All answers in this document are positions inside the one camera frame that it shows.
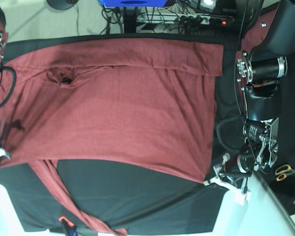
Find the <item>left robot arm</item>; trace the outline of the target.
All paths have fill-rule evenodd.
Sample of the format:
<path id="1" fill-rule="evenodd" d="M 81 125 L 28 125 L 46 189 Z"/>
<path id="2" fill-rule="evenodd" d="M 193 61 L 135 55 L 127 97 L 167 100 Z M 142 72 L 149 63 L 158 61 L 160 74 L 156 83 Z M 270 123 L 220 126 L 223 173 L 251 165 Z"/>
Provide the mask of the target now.
<path id="1" fill-rule="evenodd" d="M 250 27 L 236 53 L 234 90 L 245 141 L 240 148 L 226 147 L 223 161 L 213 167 L 205 186 L 217 184 L 247 198 L 246 184 L 237 182 L 275 165 L 281 82 L 288 73 L 287 57 L 294 52 L 295 0 L 282 0 L 274 12 Z"/>

